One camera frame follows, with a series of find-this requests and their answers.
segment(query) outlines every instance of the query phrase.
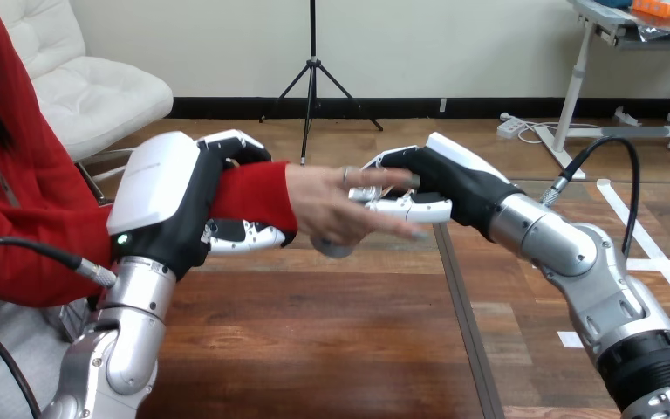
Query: white chair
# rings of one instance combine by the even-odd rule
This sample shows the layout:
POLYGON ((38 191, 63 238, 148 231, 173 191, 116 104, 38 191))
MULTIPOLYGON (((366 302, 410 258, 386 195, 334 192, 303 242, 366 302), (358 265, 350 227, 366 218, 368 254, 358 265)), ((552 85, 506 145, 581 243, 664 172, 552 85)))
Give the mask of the white chair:
POLYGON ((42 114, 94 194, 103 197, 83 165, 131 151, 98 155, 168 115, 170 87, 131 65, 87 57, 70 0, 0 0, 0 17, 30 74, 42 114))

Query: power strip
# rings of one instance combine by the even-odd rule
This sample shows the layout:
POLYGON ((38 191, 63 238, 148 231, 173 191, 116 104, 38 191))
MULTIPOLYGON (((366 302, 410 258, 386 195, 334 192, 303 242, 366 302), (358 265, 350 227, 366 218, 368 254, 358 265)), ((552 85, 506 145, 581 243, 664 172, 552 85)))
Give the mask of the power strip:
POLYGON ((525 129, 525 122, 514 116, 506 120, 502 125, 497 127, 497 135, 508 140, 512 140, 520 134, 520 131, 525 129))

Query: black baseboard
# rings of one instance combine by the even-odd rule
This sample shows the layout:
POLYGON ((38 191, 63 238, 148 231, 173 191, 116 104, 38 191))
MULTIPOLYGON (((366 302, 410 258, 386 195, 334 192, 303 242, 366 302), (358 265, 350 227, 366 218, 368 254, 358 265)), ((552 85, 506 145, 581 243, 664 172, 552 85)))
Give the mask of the black baseboard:
MULTIPOLYGON (((275 98, 175 98, 172 119, 257 120, 270 111, 275 98)), ((499 118, 507 112, 520 118, 557 119, 564 107, 564 98, 451 98, 445 112, 440 112, 441 99, 359 99, 366 112, 376 119, 408 118, 499 118)), ((574 113, 576 118, 610 118, 623 106, 634 118, 666 118, 670 99, 597 99, 582 98, 574 113)), ((269 119, 304 118, 307 99, 281 100, 269 119)), ((358 119, 358 108, 345 99, 318 100, 316 118, 358 119)))

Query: orange box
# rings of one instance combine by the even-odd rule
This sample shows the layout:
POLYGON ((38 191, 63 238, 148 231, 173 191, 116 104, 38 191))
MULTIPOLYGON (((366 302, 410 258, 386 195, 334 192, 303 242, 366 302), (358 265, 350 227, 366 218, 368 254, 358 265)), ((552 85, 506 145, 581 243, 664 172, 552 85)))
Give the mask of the orange box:
POLYGON ((670 17, 670 0, 633 0, 632 8, 658 17, 670 17))

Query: black cable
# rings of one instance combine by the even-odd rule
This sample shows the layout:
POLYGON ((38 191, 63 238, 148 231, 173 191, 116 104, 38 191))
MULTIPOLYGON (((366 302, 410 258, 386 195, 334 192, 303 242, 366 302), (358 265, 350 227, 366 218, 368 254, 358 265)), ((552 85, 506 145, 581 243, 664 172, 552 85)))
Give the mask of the black cable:
MULTIPOLYGON (((79 266, 81 265, 81 260, 83 260, 80 256, 73 255, 66 251, 62 251, 60 249, 51 247, 47 244, 41 244, 38 242, 33 242, 31 240, 18 237, 0 237, 0 246, 5 245, 18 246, 31 249, 39 253, 40 255, 46 256, 48 258, 58 261, 61 264, 64 264, 66 267, 74 271, 79 268, 79 266)), ((7 351, 5 347, 3 347, 1 341, 0 341, 0 356, 3 362, 5 362, 6 366, 9 368, 9 371, 11 371, 11 375, 14 376, 14 380, 17 381, 19 389, 22 390, 24 398, 27 400, 27 404, 30 406, 30 412, 32 413, 32 417, 37 419, 40 415, 39 404, 37 403, 37 399, 35 398, 34 393, 32 393, 32 390, 26 378, 24 378, 22 370, 19 369, 19 366, 14 361, 14 358, 11 357, 9 351, 7 351)))
POLYGON ((6 367, 9 368, 9 371, 11 371, 11 375, 14 376, 14 380, 17 381, 19 389, 22 390, 22 393, 24 394, 24 398, 27 399, 27 404, 30 406, 30 412, 32 413, 32 417, 34 419, 38 419, 40 411, 37 399, 35 398, 34 393, 32 393, 32 389, 30 388, 27 379, 24 378, 22 370, 19 369, 17 362, 14 361, 14 358, 11 357, 9 351, 6 350, 5 347, 3 347, 1 341, 0 341, 0 356, 3 362, 6 363, 6 367))
POLYGON ((628 215, 628 223, 626 226, 626 233, 623 236, 623 245, 622 251, 623 255, 628 259, 628 255, 631 252, 631 244, 633 241, 633 229, 635 228, 636 219, 638 218, 638 202, 640 195, 640 160, 638 158, 638 153, 636 152, 635 146, 628 139, 622 137, 603 137, 599 140, 594 141, 589 147, 582 150, 574 160, 569 163, 569 165, 561 172, 560 176, 565 178, 567 181, 571 182, 574 174, 579 170, 587 158, 591 155, 591 152, 597 149, 597 147, 606 144, 608 142, 620 142, 628 150, 628 155, 631 158, 631 171, 632 171, 632 192, 631 192, 631 211, 628 215))
POLYGON ((73 255, 67 251, 62 251, 47 244, 33 242, 31 240, 19 237, 0 237, 0 246, 17 246, 33 250, 40 255, 47 256, 50 259, 64 264, 72 271, 77 270, 81 265, 81 261, 83 260, 80 256, 73 255))

